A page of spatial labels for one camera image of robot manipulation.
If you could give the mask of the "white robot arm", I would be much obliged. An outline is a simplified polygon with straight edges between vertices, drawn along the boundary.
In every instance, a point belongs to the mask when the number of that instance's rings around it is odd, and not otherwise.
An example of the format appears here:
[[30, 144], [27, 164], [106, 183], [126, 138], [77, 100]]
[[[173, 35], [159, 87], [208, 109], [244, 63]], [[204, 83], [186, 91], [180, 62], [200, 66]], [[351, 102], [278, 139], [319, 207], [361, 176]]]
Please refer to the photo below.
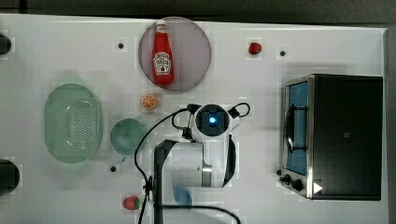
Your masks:
[[183, 129], [185, 140], [165, 139], [153, 150], [154, 224], [173, 224], [163, 211], [181, 207], [175, 203], [174, 188], [223, 188], [234, 175], [232, 131], [242, 117], [237, 107], [189, 104], [187, 111], [192, 122]]

